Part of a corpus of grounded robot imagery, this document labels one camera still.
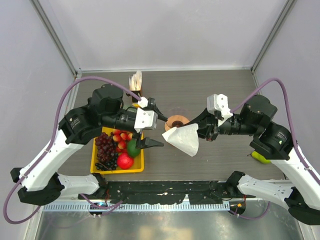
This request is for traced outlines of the round wooden dripper stand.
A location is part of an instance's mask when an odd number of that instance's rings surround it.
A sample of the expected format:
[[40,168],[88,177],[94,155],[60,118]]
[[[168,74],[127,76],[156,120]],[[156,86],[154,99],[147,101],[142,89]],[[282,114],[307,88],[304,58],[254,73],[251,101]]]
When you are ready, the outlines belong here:
[[168,131],[174,127],[182,127],[183,125],[189,123],[189,120],[183,115],[172,115],[164,124],[165,131]]

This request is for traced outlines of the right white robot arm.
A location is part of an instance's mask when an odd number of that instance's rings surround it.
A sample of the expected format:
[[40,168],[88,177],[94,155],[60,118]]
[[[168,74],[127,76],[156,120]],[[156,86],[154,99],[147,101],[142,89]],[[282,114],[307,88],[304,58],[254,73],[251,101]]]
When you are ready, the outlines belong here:
[[218,110],[205,108],[190,123],[197,124],[198,137],[209,142],[219,135],[252,136],[250,147],[277,166],[292,183],[290,186],[272,184],[234,171],[226,181],[230,196],[262,198],[283,207],[306,225],[319,225],[320,185],[300,162],[292,133],[272,121],[277,110],[268,98],[254,95],[244,103],[239,114],[232,114],[230,118]]

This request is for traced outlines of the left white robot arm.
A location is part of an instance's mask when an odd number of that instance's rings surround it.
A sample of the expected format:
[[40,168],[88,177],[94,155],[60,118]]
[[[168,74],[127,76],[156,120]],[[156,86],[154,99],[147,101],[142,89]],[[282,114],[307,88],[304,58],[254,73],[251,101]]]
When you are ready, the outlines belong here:
[[12,180],[22,186],[17,192],[22,203],[44,206],[59,197],[80,194],[102,199],[108,185],[101,174],[67,176],[57,171],[70,156],[100,136],[104,127],[132,132],[138,149],[164,146],[142,138],[144,129],[153,130],[157,120],[168,120],[155,100],[149,98],[146,107],[129,111],[123,108],[123,95],[124,91],[112,84],[95,89],[86,105],[70,110],[59,122],[54,141],[48,143],[50,149],[44,148],[38,155],[41,161],[35,167],[29,164],[11,170]]

